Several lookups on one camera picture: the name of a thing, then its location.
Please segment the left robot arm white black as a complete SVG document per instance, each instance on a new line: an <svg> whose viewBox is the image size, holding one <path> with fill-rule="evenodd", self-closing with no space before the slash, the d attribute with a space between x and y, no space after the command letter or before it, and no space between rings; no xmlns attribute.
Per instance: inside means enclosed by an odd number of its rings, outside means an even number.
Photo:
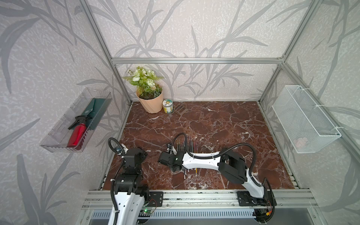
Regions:
<svg viewBox="0 0 360 225"><path fill-rule="evenodd" d="M147 153L141 148L128 149L117 139L108 139L110 149L122 158L122 163L111 179L112 211L108 224L135 225L144 204L150 199L147 185L142 185L142 162Z"/></svg>

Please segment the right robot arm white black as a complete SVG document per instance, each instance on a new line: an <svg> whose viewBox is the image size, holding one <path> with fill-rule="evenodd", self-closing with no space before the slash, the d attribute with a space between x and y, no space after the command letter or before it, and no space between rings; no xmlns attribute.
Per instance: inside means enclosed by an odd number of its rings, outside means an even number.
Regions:
<svg viewBox="0 0 360 225"><path fill-rule="evenodd" d="M220 172L229 182L240 184L246 189L237 193L239 206L277 206L272 191L252 176L245 160L236 152L228 151L223 155L220 155L219 152L188 153L179 151L176 154L162 152L158 162L168 166L173 172L194 168Z"/></svg>

